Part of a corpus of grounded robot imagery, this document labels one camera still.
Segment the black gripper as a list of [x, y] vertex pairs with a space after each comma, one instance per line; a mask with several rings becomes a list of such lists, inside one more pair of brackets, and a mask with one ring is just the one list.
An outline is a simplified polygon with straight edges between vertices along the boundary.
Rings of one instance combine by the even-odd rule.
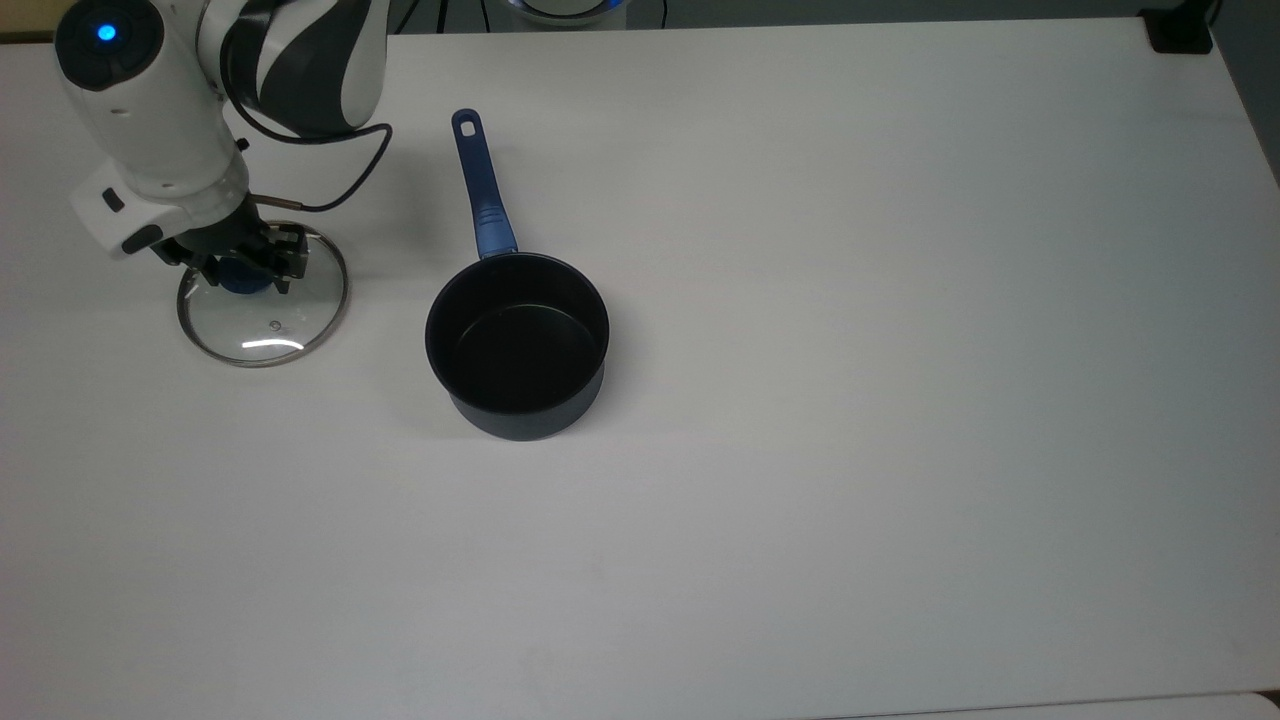
[[306, 273], [307, 234], [301, 224], [268, 224], [246, 199], [219, 222], [161, 240], [150, 250], [170, 266], [189, 268], [211, 287], [221, 287], [221, 260], [232, 258], [271, 275], [276, 292], [288, 295], [291, 283]]

